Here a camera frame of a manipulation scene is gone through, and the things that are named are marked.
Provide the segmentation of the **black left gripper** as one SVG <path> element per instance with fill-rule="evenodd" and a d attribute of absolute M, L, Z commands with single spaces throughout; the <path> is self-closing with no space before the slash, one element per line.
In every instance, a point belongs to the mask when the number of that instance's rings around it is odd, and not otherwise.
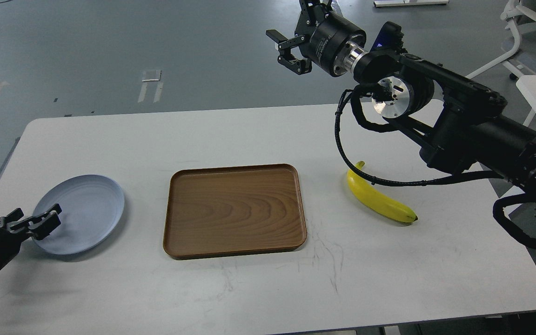
<path fill-rule="evenodd" d="M 0 217 L 0 270 L 17 256 L 20 241 L 28 238 L 41 241 L 56 230 L 61 225 L 58 216 L 61 212 L 61 206 L 54 204 L 39 216 L 20 220 L 24 216 L 23 210 L 15 208 L 9 214 Z"/>

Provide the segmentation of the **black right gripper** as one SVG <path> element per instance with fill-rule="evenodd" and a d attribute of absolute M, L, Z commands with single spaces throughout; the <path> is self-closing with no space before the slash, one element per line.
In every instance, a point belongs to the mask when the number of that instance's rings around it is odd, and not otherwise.
<path fill-rule="evenodd" d="M 266 30 L 266 36 L 275 42 L 279 52 L 277 62 L 297 75 L 310 73 L 311 61 L 332 77 L 345 74 L 344 59 L 349 53 L 346 45 L 351 42 L 364 47 L 366 32 L 337 13 L 330 13 L 331 0 L 300 0 L 299 4 L 294 38 L 287 39 L 275 29 Z M 308 36 L 309 59 L 298 59 L 292 49 L 308 42 Z"/>

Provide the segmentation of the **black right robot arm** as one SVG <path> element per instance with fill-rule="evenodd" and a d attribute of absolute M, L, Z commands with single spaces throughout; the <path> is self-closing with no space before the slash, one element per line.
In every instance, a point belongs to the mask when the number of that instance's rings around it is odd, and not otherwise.
<path fill-rule="evenodd" d="M 301 0 L 295 36 L 266 30 L 277 61 L 293 73 L 313 64 L 338 78 L 351 74 L 357 85 L 345 90 L 335 113 L 335 142 L 362 180 L 388 187 L 449 185 L 507 180 L 523 193 L 493 204 L 496 222 L 516 241 L 536 249 L 536 131 L 503 115 L 506 99 L 478 82 L 410 54 L 400 25 L 387 21 L 373 45 L 367 34 L 336 13 L 331 3 Z M 368 131 L 399 131 L 420 147 L 429 168 L 446 173 L 435 180 L 392 181 L 362 172 L 346 156 L 340 118 L 346 104 Z"/>

